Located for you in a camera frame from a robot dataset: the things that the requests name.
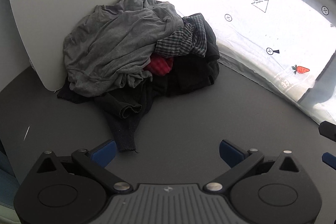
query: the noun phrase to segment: metal screw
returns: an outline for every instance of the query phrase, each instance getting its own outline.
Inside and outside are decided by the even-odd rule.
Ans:
[[[113,185],[113,188],[116,189],[117,191],[126,191],[129,188],[131,188],[131,186],[127,182],[121,181],[121,182],[115,183]]]
[[[210,182],[206,185],[206,188],[209,191],[215,192],[215,191],[219,191],[219,190],[223,189],[223,185],[221,185],[218,182]]]

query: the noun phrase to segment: wrinkled cloth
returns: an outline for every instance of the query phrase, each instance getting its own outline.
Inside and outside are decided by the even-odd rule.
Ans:
[[[204,25],[207,38],[207,51],[205,57],[188,54],[174,58],[171,72],[161,79],[161,85],[165,86],[166,96],[180,95],[213,85],[219,74],[219,50],[216,45],[216,36],[204,19],[200,16]]]
[[[160,83],[158,86],[156,84],[157,78],[160,77],[154,75],[152,82],[147,80],[143,83],[141,88],[135,88],[137,89],[137,96],[139,98],[138,103],[142,106],[140,112],[134,113],[126,119],[122,119],[114,115],[113,112],[109,112],[103,108],[103,113],[119,152],[136,150],[134,141],[135,131],[142,117],[151,109],[154,98],[163,95]]]
[[[189,53],[204,57],[207,51],[203,15],[183,17],[184,26],[178,27],[169,37],[156,43],[155,53],[163,57],[183,56]]]
[[[94,100],[105,115],[118,150],[134,151],[136,149],[134,133],[142,117],[152,107],[155,97],[189,93],[213,85],[218,77],[219,50],[216,36],[204,17],[201,14],[196,15],[202,18],[206,33],[205,57],[195,54],[175,57],[172,70],[165,76],[153,75],[152,82],[146,79],[135,88],[125,86],[95,98],[76,94],[70,88],[66,88],[70,84],[66,81],[59,92],[62,96],[58,94],[58,97],[72,102]]]
[[[76,94],[66,80],[57,97],[77,104],[93,101],[102,110],[118,151],[134,151],[134,133],[142,117],[151,109],[155,97],[166,94],[167,86],[160,78],[153,75],[152,82],[145,79],[135,88],[125,86],[94,98]]]
[[[84,97],[82,95],[77,94],[76,92],[72,91],[70,89],[70,82],[68,80],[68,76],[65,79],[65,83],[63,87],[60,89],[60,91],[57,93],[57,98],[58,99],[64,99],[67,101],[70,101],[74,104],[82,104],[85,102],[88,102],[92,100],[92,97]]]
[[[143,69],[148,70],[154,75],[164,76],[173,67],[173,57],[164,58],[156,53],[151,55],[151,62]]]
[[[112,6],[97,5],[64,40],[70,89],[95,97],[125,85],[136,87],[152,77],[143,68],[157,40],[183,25],[169,2],[120,0]]]
[[[94,102],[101,109],[111,115],[125,119],[134,113],[139,113],[142,105],[139,104],[142,96],[142,87],[147,79],[135,88],[128,86],[116,89],[94,98]]]

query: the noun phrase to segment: carrot print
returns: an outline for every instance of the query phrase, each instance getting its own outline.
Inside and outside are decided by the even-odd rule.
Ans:
[[[297,66],[297,65],[295,65],[295,67],[292,66],[292,69],[294,70],[294,74],[296,74],[296,72],[298,72],[299,74],[303,74],[305,72],[310,71],[310,69],[307,69],[307,68],[301,67],[301,66]]]

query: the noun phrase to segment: blue gripper pad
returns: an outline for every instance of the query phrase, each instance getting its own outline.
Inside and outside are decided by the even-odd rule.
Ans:
[[[90,159],[101,167],[105,167],[117,154],[115,141],[109,141],[90,152]]]
[[[331,168],[336,170],[336,157],[328,152],[324,153],[322,155],[322,161],[326,164],[329,165]]]
[[[245,155],[243,153],[225,141],[221,141],[219,145],[219,154],[222,160],[224,160],[231,168],[245,159]]]

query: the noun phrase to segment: plaid shirt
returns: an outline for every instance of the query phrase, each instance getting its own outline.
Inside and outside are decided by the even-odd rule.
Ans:
[[[166,58],[189,53],[204,57],[207,39],[201,16],[183,17],[182,20],[184,26],[178,27],[171,36],[157,41],[155,52]]]
[[[154,75],[164,76],[173,67],[173,57],[164,58],[156,53],[152,53],[151,62],[143,68],[143,70],[148,70]]]

